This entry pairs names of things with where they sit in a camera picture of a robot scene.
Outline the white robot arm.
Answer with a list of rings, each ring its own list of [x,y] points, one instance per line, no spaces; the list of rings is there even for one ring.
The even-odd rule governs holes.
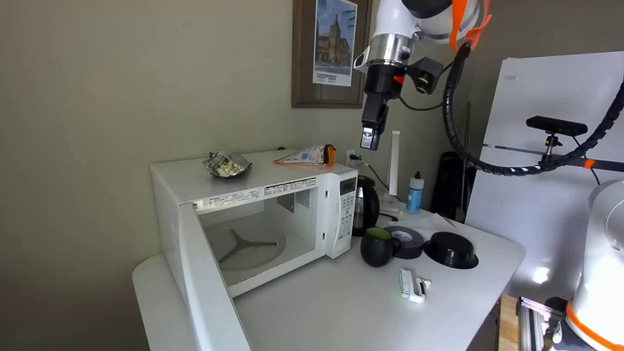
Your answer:
[[[353,61],[364,73],[361,147],[376,151],[384,133],[388,102],[401,92],[413,47],[442,43],[474,49],[491,22],[489,0],[380,0],[368,47]]]

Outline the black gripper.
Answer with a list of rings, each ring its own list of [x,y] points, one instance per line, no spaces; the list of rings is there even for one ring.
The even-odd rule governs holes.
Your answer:
[[[386,104],[400,96],[403,81],[405,71],[398,67],[372,65],[366,71],[361,149],[378,151],[382,141],[380,127],[386,120]]]

